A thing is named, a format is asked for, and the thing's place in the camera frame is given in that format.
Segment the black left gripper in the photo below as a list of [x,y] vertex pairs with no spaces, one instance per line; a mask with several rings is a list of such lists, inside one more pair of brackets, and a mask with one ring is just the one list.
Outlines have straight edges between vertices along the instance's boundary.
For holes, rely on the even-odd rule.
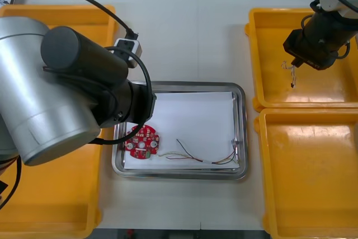
[[147,85],[131,83],[132,99],[129,114],[129,122],[142,124],[149,120],[154,111],[156,95],[148,93]]

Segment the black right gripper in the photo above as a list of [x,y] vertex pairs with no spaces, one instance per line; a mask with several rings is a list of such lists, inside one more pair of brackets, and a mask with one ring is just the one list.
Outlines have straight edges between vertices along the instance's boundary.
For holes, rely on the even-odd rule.
[[293,30],[283,43],[284,50],[294,57],[292,66],[299,68],[307,64],[316,70],[325,70],[332,66],[332,56],[324,42],[311,42],[304,36],[302,29]]

